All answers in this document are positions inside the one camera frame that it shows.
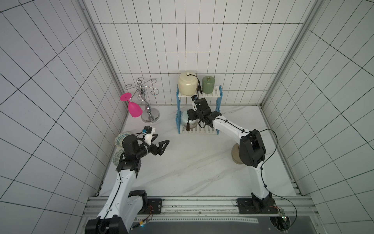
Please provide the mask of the light blue tea canister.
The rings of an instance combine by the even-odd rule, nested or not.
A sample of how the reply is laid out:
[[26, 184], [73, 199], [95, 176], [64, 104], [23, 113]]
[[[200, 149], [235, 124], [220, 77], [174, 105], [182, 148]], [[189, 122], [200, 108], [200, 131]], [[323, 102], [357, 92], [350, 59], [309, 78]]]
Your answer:
[[198, 125], [199, 120], [191, 120], [189, 119], [188, 111], [185, 110], [181, 115], [181, 124], [185, 130], [187, 130], [187, 126], [189, 123], [189, 130], [195, 128]]

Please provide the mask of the green ceramic tea canister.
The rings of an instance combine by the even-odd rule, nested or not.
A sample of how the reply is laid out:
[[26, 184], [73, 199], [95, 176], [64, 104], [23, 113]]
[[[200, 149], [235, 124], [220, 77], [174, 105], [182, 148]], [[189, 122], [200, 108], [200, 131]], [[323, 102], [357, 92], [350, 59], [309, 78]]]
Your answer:
[[215, 78], [212, 76], [205, 76], [202, 80], [202, 92], [205, 94], [212, 94], [215, 87]]

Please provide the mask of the brown ceramic tea canister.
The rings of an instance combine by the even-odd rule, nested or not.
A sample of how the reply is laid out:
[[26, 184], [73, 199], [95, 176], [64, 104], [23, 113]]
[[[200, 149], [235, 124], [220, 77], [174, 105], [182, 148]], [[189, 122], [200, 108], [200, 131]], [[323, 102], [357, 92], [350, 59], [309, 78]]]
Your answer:
[[240, 146], [239, 144], [234, 144], [234, 146], [232, 147], [232, 150], [231, 150], [231, 156], [232, 156], [232, 160], [238, 164], [238, 165], [243, 165], [243, 162], [242, 160], [240, 159]]

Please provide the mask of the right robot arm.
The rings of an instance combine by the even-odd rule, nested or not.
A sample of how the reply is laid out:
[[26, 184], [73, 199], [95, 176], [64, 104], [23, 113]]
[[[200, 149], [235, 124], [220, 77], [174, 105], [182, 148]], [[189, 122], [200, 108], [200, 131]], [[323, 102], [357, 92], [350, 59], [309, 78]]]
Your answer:
[[239, 144], [239, 160], [249, 167], [251, 183], [252, 209], [262, 213], [272, 203], [272, 193], [268, 191], [264, 182], [263, 164], [266, 161], [266, 148], [261, 132], [246, 130], [231, 123], [220, 112], [211, 111], [205, 98], [192, 96], [193, 108], [188, 110], [189, 119], [198, 120], [205, 126], [209, 126], [225, 133]]

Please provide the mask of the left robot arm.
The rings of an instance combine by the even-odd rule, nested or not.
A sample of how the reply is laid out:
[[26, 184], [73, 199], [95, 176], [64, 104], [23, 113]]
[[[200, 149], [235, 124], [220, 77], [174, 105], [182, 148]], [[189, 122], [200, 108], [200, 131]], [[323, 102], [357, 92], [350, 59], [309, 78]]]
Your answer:
[[117, 166], [117, 176], [114, 187], [99, 212], [97, 218], [88, 220], [84, 233], [86, 234], [128, 234], [133, 228], [142, 225], [142, 221], [133, 225], [136, 216], [146, 211], [153, 214], [154, 209], [148, 204], [147, 193], [144, 190], [132, 190], [141, 167], [141, 159], [149, 153], [163, 155], [170, 143], [164, 140], [153, 143], [157, 134], [137, 134], [126, 136], [122, 141], [123, 153]]

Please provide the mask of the blue white wooden shelf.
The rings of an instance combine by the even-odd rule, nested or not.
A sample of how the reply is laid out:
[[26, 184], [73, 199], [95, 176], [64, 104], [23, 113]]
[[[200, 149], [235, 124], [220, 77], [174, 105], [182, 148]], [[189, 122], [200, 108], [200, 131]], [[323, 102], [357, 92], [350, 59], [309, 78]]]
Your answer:
[[[177, 96], [176, 126], [179, 134], [217, 135], [219, 130], [213, 128], [213, 118], [220, 113], [223, 91], [221, 86], [215, 86], [210, 94], [183, 95], [179, 90]], [[192, 108], [181, 110], [181, 98], [190, 98]], [[216, 98], [215, 110], [208, 104], [209, 98]]]

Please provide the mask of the cream ceramic tea canister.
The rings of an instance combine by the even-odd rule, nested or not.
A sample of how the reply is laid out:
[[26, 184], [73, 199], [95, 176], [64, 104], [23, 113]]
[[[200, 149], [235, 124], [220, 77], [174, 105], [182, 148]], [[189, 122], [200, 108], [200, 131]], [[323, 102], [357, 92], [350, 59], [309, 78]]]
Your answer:
[[200, 80], [196, 74], [184, 72], [179, 75], [178, 89], [182, 95], [193, 96], [203, 94]]

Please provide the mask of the chrome glass holder stand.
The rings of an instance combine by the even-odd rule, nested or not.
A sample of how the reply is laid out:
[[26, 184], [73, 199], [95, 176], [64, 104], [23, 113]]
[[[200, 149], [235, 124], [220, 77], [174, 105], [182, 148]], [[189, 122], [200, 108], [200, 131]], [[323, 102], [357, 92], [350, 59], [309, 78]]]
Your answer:
[[140, 116], [143, 122], [145, 123], [154, 123], [156, 122], [159, 117], [160, 113], [156, 108], [151, 107], [151, 103], [149, 101], [149, 94], [156, 96], [159, 94], [159, 90], [157, 88], [153, 88], [148, 86], [147, 83], [157, 83], [156, 79], [148, 79], [146, 80], [143, 77], [136, 79], [136, 91], [135, 94], [138, 95], [138, 101], [143, 102], [145, 107], [142, 108], [143, 114]]

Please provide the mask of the pink plastic wine glass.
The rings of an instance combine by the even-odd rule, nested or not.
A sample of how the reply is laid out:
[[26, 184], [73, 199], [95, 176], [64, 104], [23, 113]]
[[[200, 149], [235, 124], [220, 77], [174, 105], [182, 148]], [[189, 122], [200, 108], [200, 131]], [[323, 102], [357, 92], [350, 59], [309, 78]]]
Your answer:
[[120, 100], [122, 102], [127, 102], [128, 103], [128, 111], [129, 111], [130, 115], [133, 118], [138, 118], [143, 114], [143, 110], [138, 104], [132, 102], [131, 99], [132, 99], [132, 94], [131, 93], [124, 93], [120, 97]]

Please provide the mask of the yellow blue patterned bowl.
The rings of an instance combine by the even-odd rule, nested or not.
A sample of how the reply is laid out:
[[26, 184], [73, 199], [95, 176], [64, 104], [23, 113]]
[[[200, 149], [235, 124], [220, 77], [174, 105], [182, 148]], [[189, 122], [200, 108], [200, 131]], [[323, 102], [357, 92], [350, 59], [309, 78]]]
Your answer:
[[116, 138], [115, 138], [115, 146], [118, 147], [118, 148], [122, 148], [123, 144], [123, 140], [124, 138], [126, 138], [127, 136], [131, 135], [131, 132], [122, 132], [120, 133]]

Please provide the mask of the green patterned bowl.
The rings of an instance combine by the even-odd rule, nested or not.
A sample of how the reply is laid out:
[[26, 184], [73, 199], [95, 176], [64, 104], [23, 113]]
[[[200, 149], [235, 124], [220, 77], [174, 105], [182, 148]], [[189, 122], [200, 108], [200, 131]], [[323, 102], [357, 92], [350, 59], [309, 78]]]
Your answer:
[[121, 158], [121, 155], [123, 154], [124, 152], [124, 149], [119, 149], [113, 156], [113, 159], [112, 159], [112, 162], [115, 166], [118, 166], [119, 165], [119, 161], [120, 161], [120, 158]]

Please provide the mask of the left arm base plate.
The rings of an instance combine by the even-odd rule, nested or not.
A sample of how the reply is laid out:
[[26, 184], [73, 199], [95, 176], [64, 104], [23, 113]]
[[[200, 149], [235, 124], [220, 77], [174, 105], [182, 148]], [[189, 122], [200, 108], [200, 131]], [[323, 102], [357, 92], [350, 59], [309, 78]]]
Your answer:
[[159, 215], [162, 209], [162, 199], [148, 199], [139, 211], [139, 215]]

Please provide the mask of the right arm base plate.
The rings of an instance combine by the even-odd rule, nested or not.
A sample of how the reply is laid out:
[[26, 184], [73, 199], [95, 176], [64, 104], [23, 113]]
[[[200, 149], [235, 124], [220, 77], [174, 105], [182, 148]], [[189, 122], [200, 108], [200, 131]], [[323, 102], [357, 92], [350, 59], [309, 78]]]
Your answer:
[[239, 209], [240, 214], [265, 214], [265, 215], [275, 215], [278, 214], [278, 209], [274, 208], [273, 204], [270, 202], [265, 204], [264, 201], [258, 199], [236, 199], [235, 205]]

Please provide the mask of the aluminium mounting rail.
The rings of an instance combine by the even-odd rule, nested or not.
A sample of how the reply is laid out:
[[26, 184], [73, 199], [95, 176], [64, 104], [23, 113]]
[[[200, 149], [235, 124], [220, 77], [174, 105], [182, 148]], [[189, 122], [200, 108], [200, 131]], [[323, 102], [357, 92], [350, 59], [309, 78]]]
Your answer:
[[260, 218], [281, 216], [304, 218], [318, 216], [310, 197], [275, 198], [278, 214], [240, 214], [236, 199], [245, 197], [149, 197], [162, 199], [161, 214], [138, 214], [135, 222], [149, 217], [150, 222], [240, 222], [258, 224]]

